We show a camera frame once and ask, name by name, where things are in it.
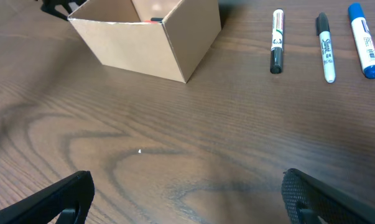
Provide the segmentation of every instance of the tabletop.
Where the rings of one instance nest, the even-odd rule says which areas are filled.
[[[0,209],[90,170],[87,223],[289,223],[289,168],[375,207],[375,80],[361,71],[351,3],[220,0],[223,30],[183,84],[103,66],[41,2],[0,0]],[[375,42],[375,0],[361,5]],[[277,8],[284,72],[273,75]]]

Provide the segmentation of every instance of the wood grain pattern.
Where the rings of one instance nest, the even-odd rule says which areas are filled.
[[[0,209],[90,170],[87,223],[288,223],[280,185],[291,167],[375,206],[375,80],[361,73],[351,1],[220,1],[223,30],[186,85],[100,65],[69,23],[21,2],[0,21]],[[361,4],[375,41],[375,0]]]

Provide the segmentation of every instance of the cardboard box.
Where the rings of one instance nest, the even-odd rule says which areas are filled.
[[[217,0],[88,0],[68,19],[103,65],[184,83],[221,30]]]

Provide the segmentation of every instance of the permanent marker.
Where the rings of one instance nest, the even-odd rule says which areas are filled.
[[[328,24],[328,18],[324,12],[318,15],[316,27],[322,48],[324,77],[328,83],[333,83],[335,81],[334,56],[332,53],[330,25]]]
[[[273,12],[272,48],[270,57],[270,72],[282,73],[282,52],[284,34],[284,11],[278,9]]]
[[[350,5],[349,18],[363,73],[367,78],[375,78],[375,45],[360,3]]]

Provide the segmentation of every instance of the beige box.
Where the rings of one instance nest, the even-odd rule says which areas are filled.
[[[68,19],[103,65],[184,83],[221,30],[218,0],[88,0]]]

